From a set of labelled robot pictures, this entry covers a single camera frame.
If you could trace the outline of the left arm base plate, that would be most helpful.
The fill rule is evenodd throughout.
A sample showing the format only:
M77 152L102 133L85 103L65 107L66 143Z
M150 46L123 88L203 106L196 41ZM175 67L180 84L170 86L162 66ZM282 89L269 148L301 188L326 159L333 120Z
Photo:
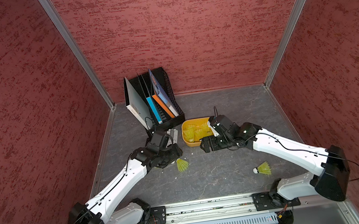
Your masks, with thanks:
M138 224L166 224L167 210L165 206L150 207L144 211L144 214Z

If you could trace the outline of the green shuttlecock eleventh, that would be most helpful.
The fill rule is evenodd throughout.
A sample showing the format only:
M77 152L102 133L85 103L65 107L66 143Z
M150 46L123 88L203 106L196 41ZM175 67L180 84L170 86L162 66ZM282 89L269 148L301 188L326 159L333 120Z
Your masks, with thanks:
M254 174L272 175L271 168L268 162L263 162L260 166L253 168Z

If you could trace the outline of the left aluminium corner post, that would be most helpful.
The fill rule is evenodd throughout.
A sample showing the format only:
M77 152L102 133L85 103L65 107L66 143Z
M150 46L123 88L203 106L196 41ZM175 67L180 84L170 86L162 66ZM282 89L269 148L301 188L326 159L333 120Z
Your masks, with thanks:
M40 5L43 7L46 14L51 19L52 23L56 27L56 29L59 31L62 38L67 43L68 47L78 60L78 62L81 64L82 68L90 78L91 82L94 84L94 86L97 88L97 91L101 94L101 97L104 99L104 101L107 103L108 107L111 110L115 110L115 103L111 99L109 93L104 88L103 84L99 80L97 74L95 73L93 67L88 62L87 58L85 57L84 53L81 51L79 45L73 38L71 32L69 31L68 27L65 25L62 17L57 12L54 4L51 0L38 0Z

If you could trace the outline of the white grey book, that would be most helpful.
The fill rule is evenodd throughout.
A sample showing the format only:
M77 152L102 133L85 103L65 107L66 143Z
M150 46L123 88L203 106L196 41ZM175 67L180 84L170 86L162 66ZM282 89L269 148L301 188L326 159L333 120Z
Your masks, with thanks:
M127 109L135 116L142 126L146 128L146 130L150 130L154 124L147 104L127 78L124 77L123 81Z

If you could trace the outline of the orange blue book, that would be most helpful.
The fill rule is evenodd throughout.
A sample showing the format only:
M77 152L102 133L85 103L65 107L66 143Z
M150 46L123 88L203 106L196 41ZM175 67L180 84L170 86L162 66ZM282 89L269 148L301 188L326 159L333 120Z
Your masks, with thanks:
M154 90L153 98L171 118L179 116L179 113L172 104L171 99L165 93L164 88L160 85L155 75L151 72L151 70L148 70L148 74Z

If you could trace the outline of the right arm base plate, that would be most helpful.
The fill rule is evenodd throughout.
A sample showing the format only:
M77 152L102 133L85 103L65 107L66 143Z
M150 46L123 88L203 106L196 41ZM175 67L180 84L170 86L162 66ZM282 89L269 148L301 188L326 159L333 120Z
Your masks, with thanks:
M281 210L285 207L288 208L301 205L299 198L286 200L277 194L271 195L269 192L252 194L252 199L257 212L267 210Z

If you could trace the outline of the yellow plastic storage box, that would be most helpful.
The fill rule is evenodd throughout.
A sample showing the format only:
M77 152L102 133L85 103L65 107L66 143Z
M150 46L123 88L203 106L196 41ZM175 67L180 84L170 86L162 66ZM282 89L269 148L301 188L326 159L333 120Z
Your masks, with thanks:
M209 117L195 118L186 120L182 124L182 137L189 147L197 147L201 144L201 139L213 135L213 132L207 124Z

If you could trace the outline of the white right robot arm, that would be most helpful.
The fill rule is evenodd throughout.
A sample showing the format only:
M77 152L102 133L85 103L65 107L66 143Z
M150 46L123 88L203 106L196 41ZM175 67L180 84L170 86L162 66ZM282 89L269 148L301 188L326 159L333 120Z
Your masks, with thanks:
M295 198L311 195L336 202L346 199L350 167L337 146L325 149L298 143L252 123L235 125L221 133L215 130L200 144L206 153L233 147L271 154L306 170L303 175L273 182L268 197L278 208Z

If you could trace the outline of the teal book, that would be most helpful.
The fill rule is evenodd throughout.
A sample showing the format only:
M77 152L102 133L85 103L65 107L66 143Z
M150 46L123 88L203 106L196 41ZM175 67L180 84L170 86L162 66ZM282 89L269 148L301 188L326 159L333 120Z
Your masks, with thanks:
M158 121L159 124L162 124L163 123L163 120L159 114L159 112L157 111L157 108L155 106L155 103L154 103L154 100L152 99L152 97L147 97L146 98L154 116L156 117L156 120Z

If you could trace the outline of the black mesh file organizer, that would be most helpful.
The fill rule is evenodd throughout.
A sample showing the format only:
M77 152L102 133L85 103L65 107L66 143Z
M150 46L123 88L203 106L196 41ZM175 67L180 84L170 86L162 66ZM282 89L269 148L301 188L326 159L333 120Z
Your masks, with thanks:
M172 101L172 104L175 106L176 110L179 113L179 116L175 118L171 118L163 109L162 107L157 103L157 101L153 98L154 90L151 84L151 80L149 78L148 71L141 74L136 75L136 77L132 79L128 79L129 82L133 85L133 87L136 89L136 91L139 93L139 95L142 97L144 102L147 104L149 111L151 113L152 121L153 121L153 127L150 128L150 130L146 130L146 133L148 137L151 137L152 134L156 130L169 130L173 129L180 124L182 124L185 121L185 115L182 109L179 107L178 103L175 100L175 96L173 94L173 90L171 87L171 83L168 77L168 74L165 72L165 70L162 67L156 68L154 70L151 70L151 72L155 75L156 79L160 83L160 85L164 88L165 93L169 96L169 98ZM159 112L163 123L159 124L156 120L156 117L154 116L146 98L152 97L154 100L155 106L157 108L157 111Z

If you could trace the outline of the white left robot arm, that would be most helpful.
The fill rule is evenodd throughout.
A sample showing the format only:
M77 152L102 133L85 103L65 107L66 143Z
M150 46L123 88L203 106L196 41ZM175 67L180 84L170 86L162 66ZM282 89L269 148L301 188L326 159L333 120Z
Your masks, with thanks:
M143 221L145 203L132 202L122 219L111 219L115 209L154 167L164 168L183 154L177 143L167 148L140 147L128 157L125 167L96 196L85 204L76 203L69 211L67 224L138 224Z

